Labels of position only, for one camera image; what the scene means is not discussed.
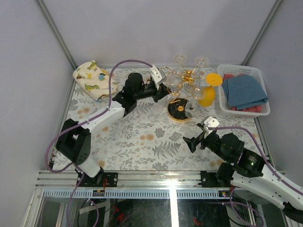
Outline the gold wine glass rack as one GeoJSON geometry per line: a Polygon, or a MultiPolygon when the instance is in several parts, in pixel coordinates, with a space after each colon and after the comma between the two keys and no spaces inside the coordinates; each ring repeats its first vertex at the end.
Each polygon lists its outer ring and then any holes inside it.
{"type": "Polygon", "coordinates": [[[196,87],[194,85],[195,68],[185,68],[185,71],[179,76],[173,73],[173,69],[163,67],[167,80],[165,85],[170,90],[170,99],[167,106],[169,117],[177,122],[185,122],[190,118],[185,115],[185,105],[190,99],[190,91],[192,88],[202,88],[201,85],[196,87]]]}

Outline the short clear wine glass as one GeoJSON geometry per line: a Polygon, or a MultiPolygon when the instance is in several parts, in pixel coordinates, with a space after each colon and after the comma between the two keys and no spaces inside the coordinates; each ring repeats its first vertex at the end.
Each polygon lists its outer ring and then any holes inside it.
{"type": "Polygon", "coordinates": [[[174,56],[173,60],[178,64],[178,66],[173,70],[173,73],[180,76],[185,71],[184,63],[187,58],[183,54],[177,54],[174,56]]]}

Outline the slim clear champagne flute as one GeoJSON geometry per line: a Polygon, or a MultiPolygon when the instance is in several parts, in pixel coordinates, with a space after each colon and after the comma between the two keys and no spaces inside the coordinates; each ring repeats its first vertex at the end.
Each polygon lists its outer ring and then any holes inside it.
{"type": "Polygon", "coordinates": [[[195,58],[196,71],[194,73],[194,85],[200,86],[201,81],[205,78],[205,67],[209,65],[210,61],[207,57],[198,56],[195,58]]]}

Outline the yellow plastic goblet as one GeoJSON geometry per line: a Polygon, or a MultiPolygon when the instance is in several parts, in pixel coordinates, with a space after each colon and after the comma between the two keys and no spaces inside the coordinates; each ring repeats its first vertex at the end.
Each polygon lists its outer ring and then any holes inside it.
{"type": "Polygon", "coordinates": [[[198,100],[198,103],[202,107],[209,107],[213,104],[216,96],[215,87],[220,86],[223,83],[222,77],[217,73],[209,73],[205,77],[205,81],[208,86],[202,89],[202,99],[198,100]]]}

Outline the tall clear flute glass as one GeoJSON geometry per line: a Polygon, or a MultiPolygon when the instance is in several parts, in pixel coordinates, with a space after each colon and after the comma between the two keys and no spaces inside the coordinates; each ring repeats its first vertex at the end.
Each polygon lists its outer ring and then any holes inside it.
{"type": "Polygon", "coordinates": [[[163,111],[163,109],[167,103],[167,100],[168,100],[168,96],[165,96],[162,99],[160,99],[158,102],[154,103],[153,109],[152,109],[153,113],[160,114],[163,111]]]}

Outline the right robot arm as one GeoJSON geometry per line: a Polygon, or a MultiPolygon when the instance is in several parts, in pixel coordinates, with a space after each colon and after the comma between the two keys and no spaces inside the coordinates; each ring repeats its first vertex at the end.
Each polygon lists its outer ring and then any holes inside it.
{"type": "Polygon", "coordinates": [[[303,222],[303,188],[285,177],[267,161],[264,153],[254,152],[244,147],[235,134],[219,136],[216,119],[207,124],[198,124],[202,133],[197,137],[184,137],[191,152],[209,149],[223,160],[216,172],[216,182],[220,186],[243,188],[282,210],[291,220],[303,222]]]}

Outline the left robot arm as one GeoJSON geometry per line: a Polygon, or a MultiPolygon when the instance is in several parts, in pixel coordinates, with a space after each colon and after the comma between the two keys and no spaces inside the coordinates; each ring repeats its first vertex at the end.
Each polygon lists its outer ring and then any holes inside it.
{"type": "Polygon", "coordinates": [[[151,97],[154,102],[158,102],[165,98],[169,94],[163,84],[165,79],[163,71],[153,72],[144,83],[140,73],[131,73],[122,90],[110,99],[108,107],[95,112],[83,123],[72,119],[65,121],[63,134],[58,138],[55,148],[81,169],[88,186],[100,186],[104,180],[103,168],[93,160],[90,153],[92,133],[127,116],[137,107],[138,100],[151,97]]]}

